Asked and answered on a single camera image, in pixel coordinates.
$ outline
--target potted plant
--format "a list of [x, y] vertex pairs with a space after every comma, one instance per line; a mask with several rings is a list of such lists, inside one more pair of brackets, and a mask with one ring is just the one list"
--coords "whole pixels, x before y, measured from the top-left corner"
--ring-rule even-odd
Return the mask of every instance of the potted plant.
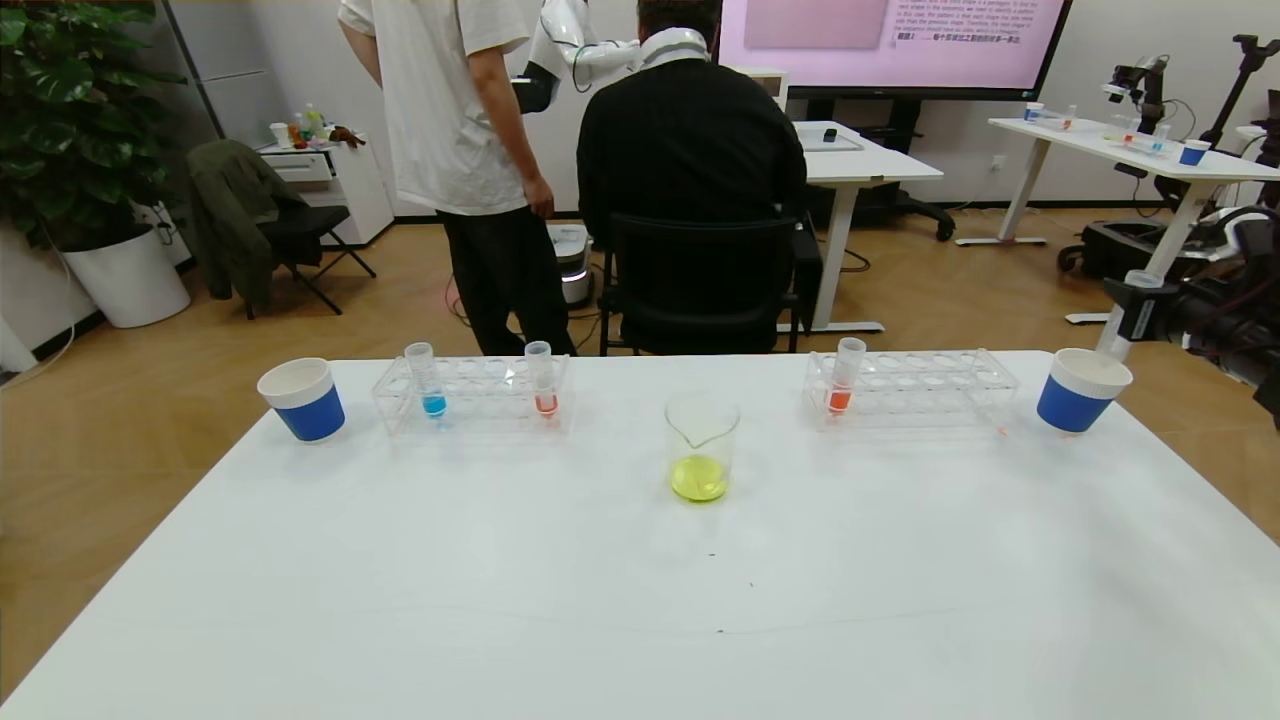
[[0, 5], [0, 218], [54, 247], [108, 320], [137, 327], [189, 302], [136, 206], [177, 199], [160, 160], [168, 110], [148, 88], [186, 82], [137, 65], [129, 23], [151, 1]]

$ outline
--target tv stand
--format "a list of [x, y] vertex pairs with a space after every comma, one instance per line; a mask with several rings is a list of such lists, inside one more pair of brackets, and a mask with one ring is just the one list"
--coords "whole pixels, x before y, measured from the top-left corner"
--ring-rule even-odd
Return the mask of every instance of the tv stand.
[[[810, 100], [806, 120], [831, 120], [836, 114], [836, 101], [829, 99]], [[874, 140], [904, 155], [911, 150], [911, 141], [924, 137], [915, 132], [915, 126], [920, 119], [920, 101], [893, 99], [890, 110], [888, 124], [882, 127], [855, 128], [859, 135], [868, 140]], [[831, 200], [814, 202], [815, 208], [829, 209]], [[901, 183], [884, 184], [872, 190], [864, 190], [858, 195], [858, 209], [854, 211], [854, 222], [859, 225], [884, 224], [890, 218], [900, 215], [924, 215], [938, 223], [938, 242], [947, 242], [956, 233], [956, 222], [946, 210], [937, 205], [931, 205], [911, 197], [902, 190]]]

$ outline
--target dark green jacket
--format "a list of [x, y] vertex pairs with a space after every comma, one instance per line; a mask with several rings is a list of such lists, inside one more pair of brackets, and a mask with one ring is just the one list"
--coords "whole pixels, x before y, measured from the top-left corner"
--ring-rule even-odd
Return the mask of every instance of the dark green jacket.
[[250, 306], [266, 307], [278, 263], [257, 225], [279, 219], [278, 201], [306, 202], [257, 152], [234, 140], [192, 150], [187, 169], [196, 225], [191, 252], [210, 295], [230, 300], [234, 288]]

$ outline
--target hair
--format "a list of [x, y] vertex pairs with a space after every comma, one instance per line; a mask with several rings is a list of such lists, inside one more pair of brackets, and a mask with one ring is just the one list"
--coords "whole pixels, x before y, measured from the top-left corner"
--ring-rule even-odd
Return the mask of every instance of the hair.
[[709, 47], [716, 42], [722, 5], [723, 0], [639, 0], [636, 10], [646, 35], [685, 27], [701, 33]]

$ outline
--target white plant pot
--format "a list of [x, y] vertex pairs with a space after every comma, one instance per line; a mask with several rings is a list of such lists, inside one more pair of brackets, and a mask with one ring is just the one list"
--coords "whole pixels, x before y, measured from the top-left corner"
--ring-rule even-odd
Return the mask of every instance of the white plant pot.
[[118, 328], [150, 325], [191, 305], [191, 295], [155, 228], [110, 247], [63, 256], [108, 322]]

